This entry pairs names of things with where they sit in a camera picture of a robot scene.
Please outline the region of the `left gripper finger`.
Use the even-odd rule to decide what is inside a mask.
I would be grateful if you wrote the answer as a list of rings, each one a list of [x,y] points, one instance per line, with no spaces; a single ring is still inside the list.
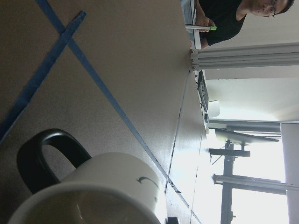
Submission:
[[[178,218],[177,217],[167,217],[167,224],[178,224]]]

